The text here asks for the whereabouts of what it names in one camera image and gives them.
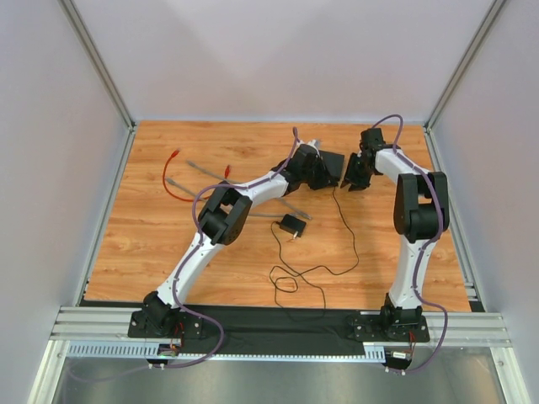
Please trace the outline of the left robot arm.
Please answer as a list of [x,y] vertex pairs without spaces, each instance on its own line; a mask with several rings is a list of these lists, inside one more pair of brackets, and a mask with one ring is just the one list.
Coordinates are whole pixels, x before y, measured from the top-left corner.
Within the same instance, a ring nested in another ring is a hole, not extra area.
[[334,187],[344,167],[344,155],[321,151],[315,141],[293,148],[285,161],[246,183],[222,181],[197,194],[211,192],[200,211],[192,208],[196,231],[184,256],[157,290],[142,303],[147,321],[162,331],[173,326],[173,316],[210,261],[241,234],[253,207],[284,197],[306,184],[312,190]]

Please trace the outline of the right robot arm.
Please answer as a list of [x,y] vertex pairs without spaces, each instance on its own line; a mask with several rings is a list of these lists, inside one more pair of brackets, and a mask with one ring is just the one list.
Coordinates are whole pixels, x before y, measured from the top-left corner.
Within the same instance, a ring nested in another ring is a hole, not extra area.
[[384,175],[396,184],[393,225],[400,236],[396,278],[381,308],[385,328],[418,326],[424,300],[424,277],[435,244],[449,226],[447,177],[410,160],[386,143],[380,128],[360,134],[360,150],[350,155],[341,186],[350,191],[369,188],[371,177]]

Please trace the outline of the aluminium frame post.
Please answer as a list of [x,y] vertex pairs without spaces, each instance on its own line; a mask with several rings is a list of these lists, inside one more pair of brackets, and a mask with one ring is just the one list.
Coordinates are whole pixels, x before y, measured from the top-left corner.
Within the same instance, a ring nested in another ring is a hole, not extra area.
[[439,121],[446,106],[451,101],[451,98],[460,86],[463,78],[467,75],[467,71],[476,59],[478,52],[481,50],[490,31],[497,23],[497,20],[507,3],[507,0],[494,0],[490,3],[487,12],[476,29],[460,61],[457,63],[456,68],[451,74],[440,97],[436,101],[428,119],[424,122],[424,129],[427,133],[430,133]]
[[109,69],[93,40],[87,24],[83,20],[83,16],[78,10],[77,4],[73,0],[59,0],[58,3],[123,123],[129,130],[132,130],[136,126],[136,122],[127,108],[119,89],[115,85],[115,81],[109,73]]

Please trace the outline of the aluminium front rail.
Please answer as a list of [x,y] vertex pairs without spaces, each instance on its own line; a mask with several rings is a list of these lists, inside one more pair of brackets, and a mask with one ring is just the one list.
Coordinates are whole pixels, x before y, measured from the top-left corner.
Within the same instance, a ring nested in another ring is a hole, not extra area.
[[283,310],[197,306],[200,317],[177,313],[168,333],[151,331],[133,307],[62,307],[51,340],[70,357],[142,358],[154,363],[220,360],[381,363],[420,348],[508,348],[497,313],[426,312],[415,326],[382,326],[375,311]]

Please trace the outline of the black network switch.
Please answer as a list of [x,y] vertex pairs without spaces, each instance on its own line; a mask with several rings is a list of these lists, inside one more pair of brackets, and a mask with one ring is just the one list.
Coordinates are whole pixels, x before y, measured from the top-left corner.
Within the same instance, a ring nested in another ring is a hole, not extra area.
[[331,186],[338,185],[344,168],[344,155],[331,151],[320,151],[319,154],[328,183]]

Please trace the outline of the black power adapter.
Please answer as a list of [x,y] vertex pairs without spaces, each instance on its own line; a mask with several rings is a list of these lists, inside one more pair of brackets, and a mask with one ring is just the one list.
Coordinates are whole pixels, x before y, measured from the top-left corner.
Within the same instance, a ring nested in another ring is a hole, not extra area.
[[293,215],[286,214],[279,222],[279,228],[290,233],[294,238],[301,237],[307,223]]

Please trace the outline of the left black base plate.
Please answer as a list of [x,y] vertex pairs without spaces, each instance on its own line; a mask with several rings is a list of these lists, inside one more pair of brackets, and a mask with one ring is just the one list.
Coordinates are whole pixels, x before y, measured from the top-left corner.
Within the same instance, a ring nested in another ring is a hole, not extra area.
[[127,335],[129,338],[202,339],[207,336],[204,321],[184,311],[172,311],[160,325],[152,322],[143,311],[131,315]]

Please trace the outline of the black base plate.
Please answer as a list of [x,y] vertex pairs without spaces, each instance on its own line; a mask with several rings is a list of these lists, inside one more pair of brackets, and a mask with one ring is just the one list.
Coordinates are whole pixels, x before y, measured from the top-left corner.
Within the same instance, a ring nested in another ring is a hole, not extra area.
[[430,333],[424,316],[421,316],[417,323],[385,325],[380,315],[356,313],[346,317],[346,324],[351,330],[349,338],[357,342],[427,343],[430,341]]
[[202,339],[207,336],[204,321],[184,311],[172,311],[160,325],[152,322],[143,311],[131,315],[127,335],[129,338]]

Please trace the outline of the black cloth strip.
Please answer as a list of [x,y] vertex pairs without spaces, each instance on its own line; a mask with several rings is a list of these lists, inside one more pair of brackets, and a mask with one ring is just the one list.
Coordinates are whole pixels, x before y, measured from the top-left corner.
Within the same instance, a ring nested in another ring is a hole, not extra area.
[[[142,311],[130,307],[124,322],[130,325],[131,315]],[[277,356],[333,356],[359,355],[366,343],[389,344],[396,342],[357,342],[349,338],[351,330],[346,317],[352,314],[379,312],[337,309],[283,309],[253,306],[190,306],[186,313],[204,321],[207,336],[202,339],[129,338],[130,340],[162,340],[162,351],[181,354],[207,354],[215,349],[223,355],[277,355]],[[477,323],[474,313],[426,312],[430,341],[444,338],[448,341],[458,327],[466,321]]]

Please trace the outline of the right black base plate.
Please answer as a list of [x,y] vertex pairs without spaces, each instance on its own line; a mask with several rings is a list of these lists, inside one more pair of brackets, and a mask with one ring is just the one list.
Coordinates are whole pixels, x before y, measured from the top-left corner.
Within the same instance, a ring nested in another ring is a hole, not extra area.
[[349,338],[357,342],[427,343],[430,341],[430,333],[424,316],[421,316],[417,323],[385,325],[380,315],[356,313],[346,317],[346,324],[351,330]]

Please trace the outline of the left aluminium frame post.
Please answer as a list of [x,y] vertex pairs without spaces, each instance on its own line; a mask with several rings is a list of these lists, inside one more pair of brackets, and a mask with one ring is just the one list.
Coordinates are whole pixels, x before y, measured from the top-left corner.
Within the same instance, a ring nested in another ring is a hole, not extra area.
[[123,123],[129,130],[132,130],[136,126],[136,122],[127,108],[119,89],[115,85],[115,81],[109,73],[109,69],[93,40],[87,24],[83,20],[83,16],[78,10],[77,4],[73,0],[59,0],[58,3]]

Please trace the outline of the right aluminium frame post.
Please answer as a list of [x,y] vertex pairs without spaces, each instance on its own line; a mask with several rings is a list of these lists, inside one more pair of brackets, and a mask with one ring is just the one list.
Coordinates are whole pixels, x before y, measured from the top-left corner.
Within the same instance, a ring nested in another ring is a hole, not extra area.
[[463,78],[467,75],[467,71],[476,59],[478,52],[481,50],[490,31],[497,23],[497,20],[507,3],[507,0],[494,0],[490,3],[487,12],[476,29],[460,61],[457,63],[456,68],[451,74],[440,97],[436,101],[428,119],[424,122],[424,129],[427,133],[430,133],[439,121],[446,106],[451,101],[451,98],[460,86]]

